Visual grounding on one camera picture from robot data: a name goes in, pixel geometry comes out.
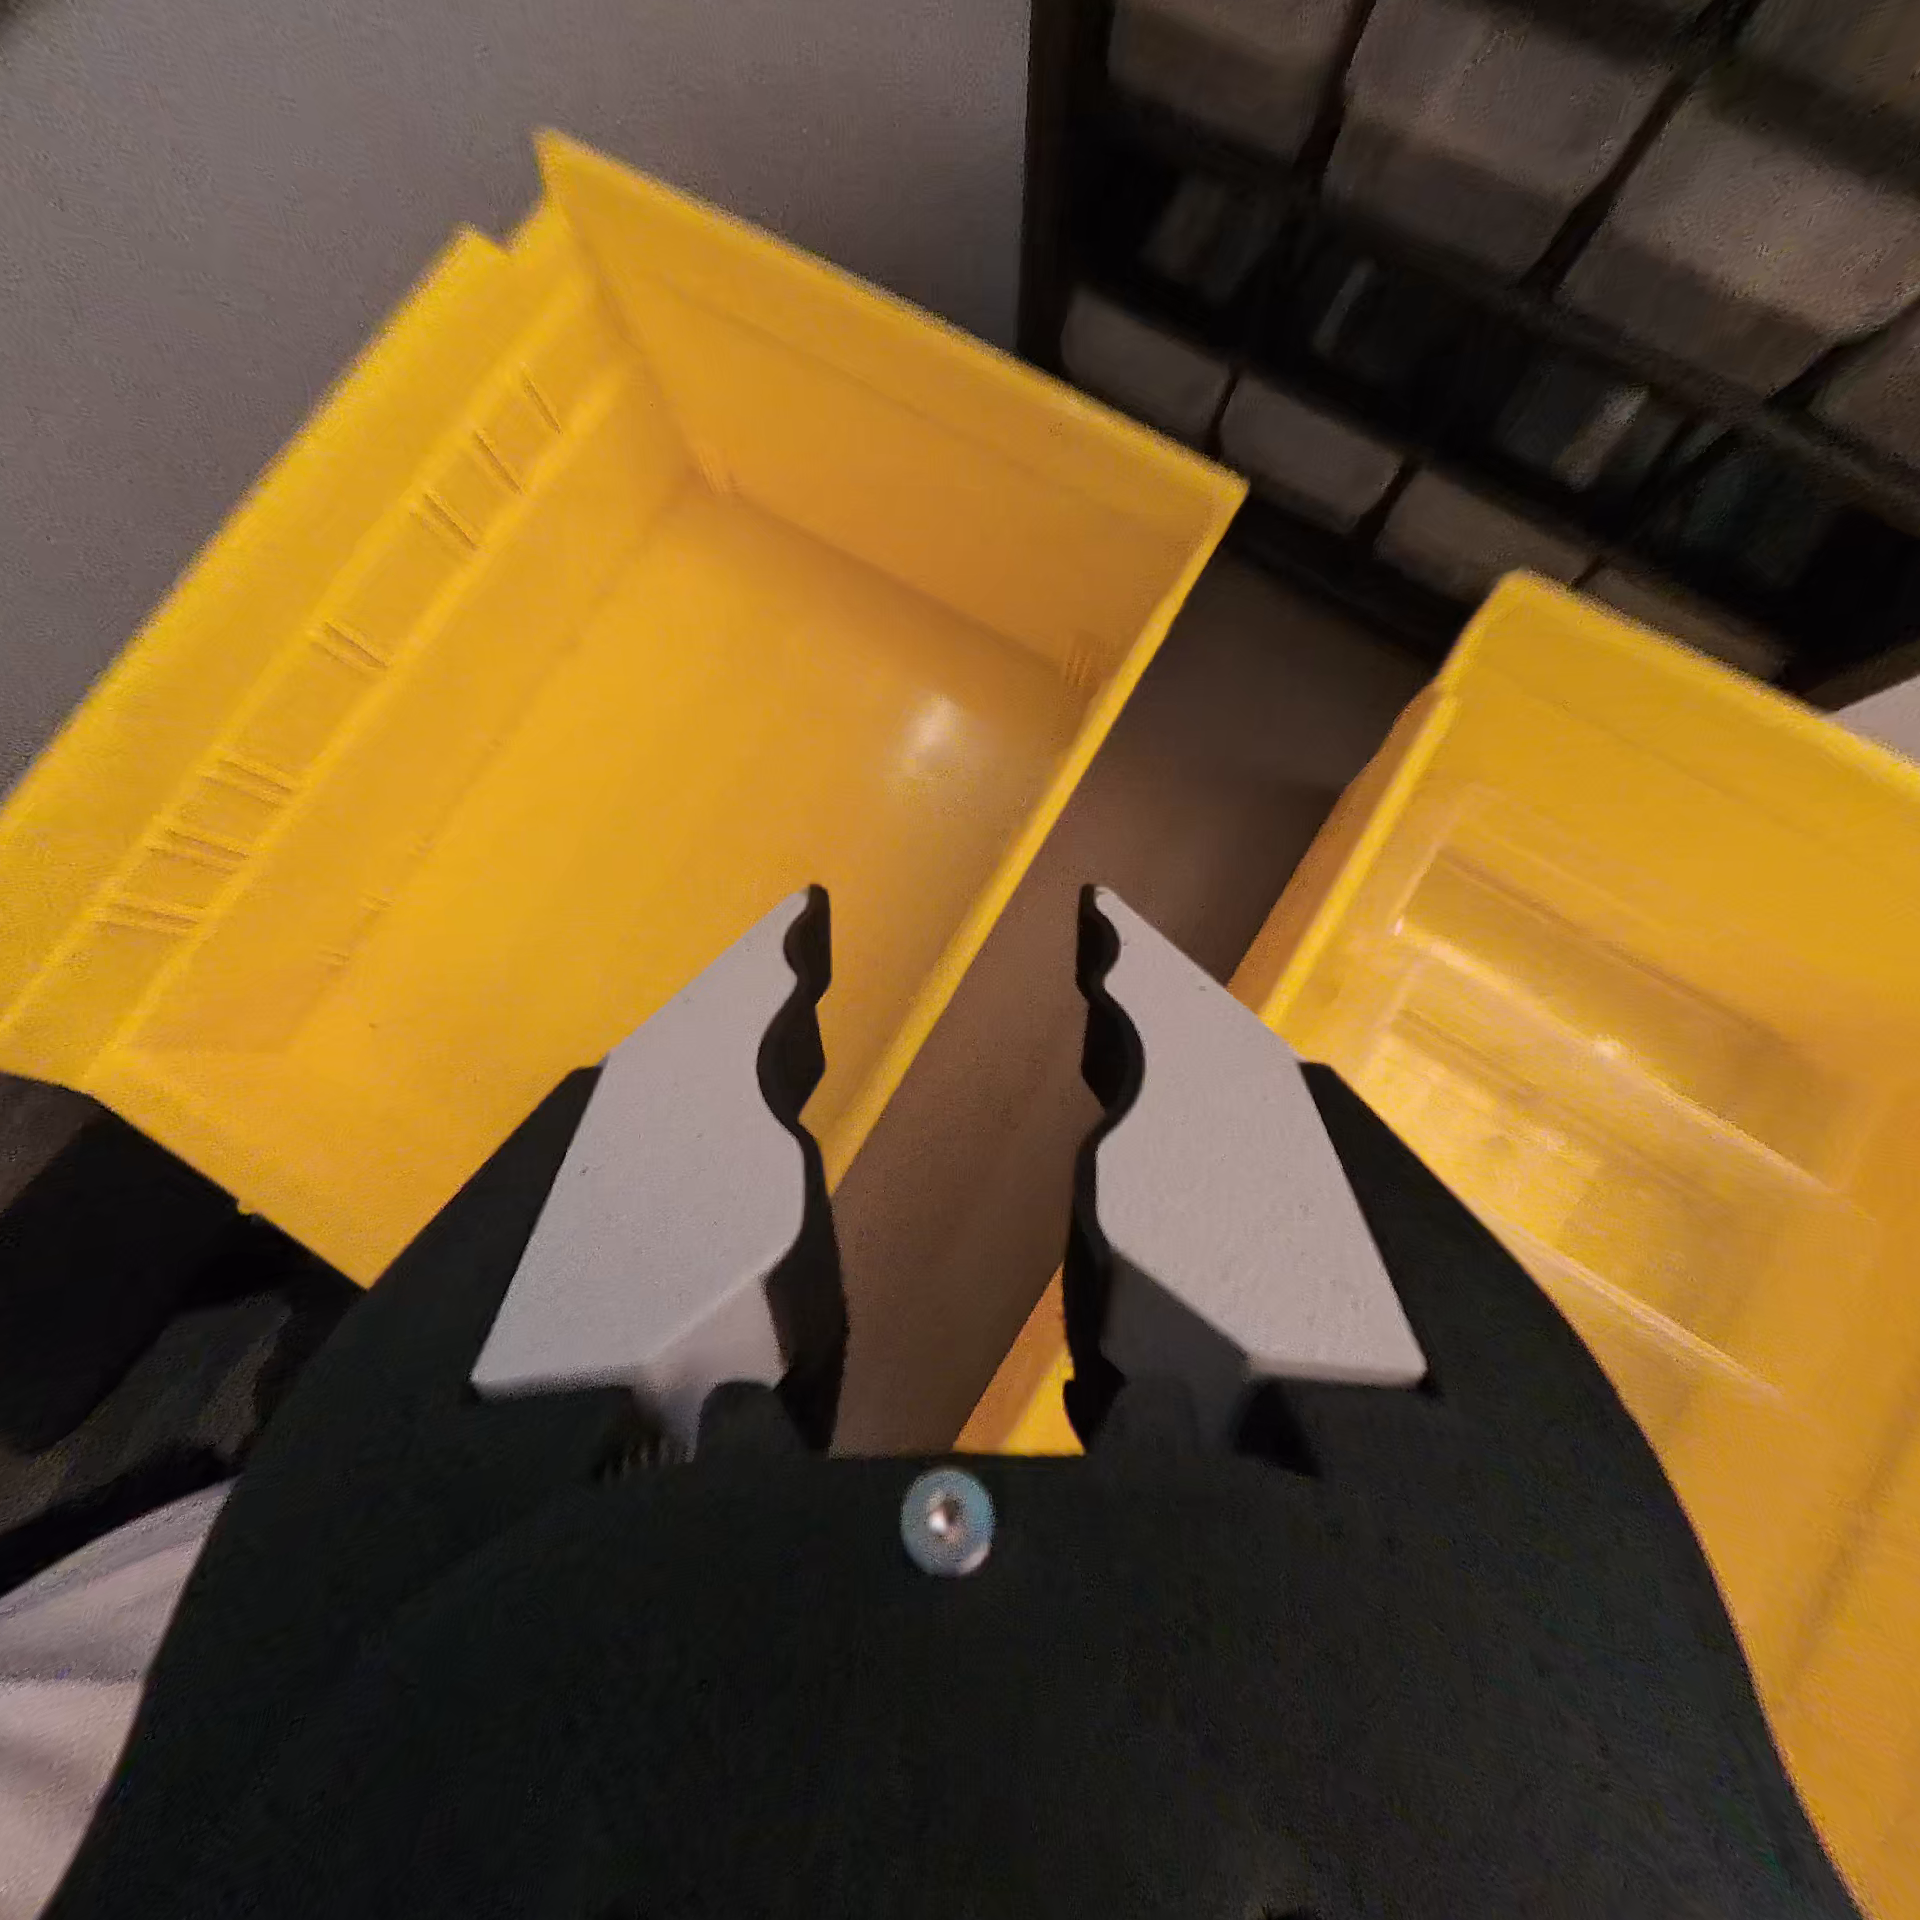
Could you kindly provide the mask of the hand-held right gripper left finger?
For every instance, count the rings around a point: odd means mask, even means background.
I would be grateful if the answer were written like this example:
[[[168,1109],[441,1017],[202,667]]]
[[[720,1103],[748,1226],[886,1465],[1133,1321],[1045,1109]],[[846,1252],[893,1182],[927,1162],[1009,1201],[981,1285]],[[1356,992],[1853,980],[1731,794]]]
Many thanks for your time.
[[[822,1155],[829,903],[805,885],[602,1062],[474,1365],[482,1399],[615,1388],[679,1455],[720,1388],[826,1452],[848,1348]]]

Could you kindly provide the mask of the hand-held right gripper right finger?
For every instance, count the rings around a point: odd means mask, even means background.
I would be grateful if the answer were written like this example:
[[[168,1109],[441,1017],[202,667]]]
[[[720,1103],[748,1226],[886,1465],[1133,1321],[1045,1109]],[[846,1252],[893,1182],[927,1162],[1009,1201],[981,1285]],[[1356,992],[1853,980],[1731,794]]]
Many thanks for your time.
[[[1271,1382],[1422,1385],[1306,1062],[1106,885],[1080,893],[1075,984],[1098,1107],[1061,1268],[1075,1440],[1154,1380],[1215,1445]]]

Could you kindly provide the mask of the clear plastic drawer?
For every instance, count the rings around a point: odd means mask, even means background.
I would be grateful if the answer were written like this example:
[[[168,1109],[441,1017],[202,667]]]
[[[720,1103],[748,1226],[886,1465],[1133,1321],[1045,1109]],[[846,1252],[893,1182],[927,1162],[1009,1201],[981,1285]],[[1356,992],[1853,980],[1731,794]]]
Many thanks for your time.
[[[1551,1024],[1500,1045],[1411,1015],[1330,1057],[1551,1294],[1651,1438],[1733,1408],[1809,1420],[1880,1255],[1853,1200]]]

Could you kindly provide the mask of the yellow storage bin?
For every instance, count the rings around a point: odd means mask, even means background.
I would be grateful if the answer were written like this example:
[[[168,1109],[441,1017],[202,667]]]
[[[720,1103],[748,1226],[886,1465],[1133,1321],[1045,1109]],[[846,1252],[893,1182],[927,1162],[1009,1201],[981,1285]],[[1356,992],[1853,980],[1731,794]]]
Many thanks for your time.
[[[361,1285],[808,884],[839,1187],[1248,494],[532,143],[4,799],[4,1073]]]
[[[1493,589],[1229,996],[1307,1066],[1428,1358],[1236,1443],[1127,1388],[996,1507],[964,1649],[1012,1829],[1091,1915],[1915,1915],[1915,767],[1528,573]],[[1809,1420],[1651,1438],[1331,1062],[1551,1024],[1853,1200]]]

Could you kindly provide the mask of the person's white clothing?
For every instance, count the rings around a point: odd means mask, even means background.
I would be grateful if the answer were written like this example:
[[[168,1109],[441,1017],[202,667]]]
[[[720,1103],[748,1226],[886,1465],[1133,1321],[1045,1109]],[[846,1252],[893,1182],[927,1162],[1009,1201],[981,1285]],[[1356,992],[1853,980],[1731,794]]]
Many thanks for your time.
[[[126,1749],[227,1482],[113,1528],[2,1601],[2,1915],[36,1917]]]

